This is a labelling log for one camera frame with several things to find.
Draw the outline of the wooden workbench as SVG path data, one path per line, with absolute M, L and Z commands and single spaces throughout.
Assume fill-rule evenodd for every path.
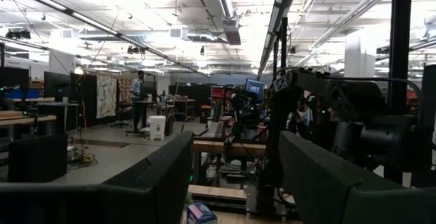
M 193 173 L 191 182 L 195 185 L 205 185 L 209 179 L 207 171 L 210 165 L 218 170 L 223 158 L 242 157 L 244 161 L 256 159 L 265 153 L 264 144 L 233 143 L 225 144 L 219 141 L 195 140 L 193 143 Z

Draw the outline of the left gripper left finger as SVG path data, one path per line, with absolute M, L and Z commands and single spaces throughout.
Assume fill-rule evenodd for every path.
M 190 131 L 98 185 L 0 185 L 0 224 L 179 224 L 194 136 Z

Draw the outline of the white trash bin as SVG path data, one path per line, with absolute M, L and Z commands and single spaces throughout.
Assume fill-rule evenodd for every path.
M 162 115 L 149 116 L 148 118 L 151 140 L 163 140 L 165 137 L 166 117 Z

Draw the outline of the person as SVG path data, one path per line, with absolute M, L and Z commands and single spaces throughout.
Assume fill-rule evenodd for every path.
M 130 93 L 132 101 L 141 101 L 140 91 L 141 85 L 144 82 L 144 72 L 138 71 L 138 76 L 133 79 Z M 140 130 L 141 125 L 140 121 L 142 121 L 143 117 L 143 108 L 141 106 L 134 105 L 134 128 Z

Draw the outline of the patterned hanging cloth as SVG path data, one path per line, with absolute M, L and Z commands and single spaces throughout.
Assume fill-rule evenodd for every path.
M 116 115 L 116 79 L 108 76 L 97 77 L 96 118 Z

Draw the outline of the black aluminium rig frame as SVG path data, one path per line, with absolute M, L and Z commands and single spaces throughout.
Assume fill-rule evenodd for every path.
M 388 107 L 394 112 L 405 114 L 407 87 L 414 84 L 407 79 L 409 58 L 411 0 L 392 0 L 390 33 L 390 72 L 385 79 L 389 84 Z

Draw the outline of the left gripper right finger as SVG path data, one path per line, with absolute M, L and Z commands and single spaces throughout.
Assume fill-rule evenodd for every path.
M 304 224 L 436 224 L 436 188 L 407 189 L 290 131 L 279 153 Z

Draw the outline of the black box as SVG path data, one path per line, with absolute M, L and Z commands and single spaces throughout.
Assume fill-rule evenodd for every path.
M 9 182 L 50 182 L 66 174 L 66 135 L 45 135 L 10 144 Z

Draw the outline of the blue Frosted Flakes cereal box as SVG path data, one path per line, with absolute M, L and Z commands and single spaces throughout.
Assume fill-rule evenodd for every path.
M 206 205 L 194 202 L 187 207 L 186 224 L 217 224 L 217 216 Z

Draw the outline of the monitor with blue screen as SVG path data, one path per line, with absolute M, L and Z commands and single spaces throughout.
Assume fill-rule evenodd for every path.
M 245 89 L 246 91 L 255 93 L 258 100 L 264 97 L 264 83 L 259 80 L 247 78 Z

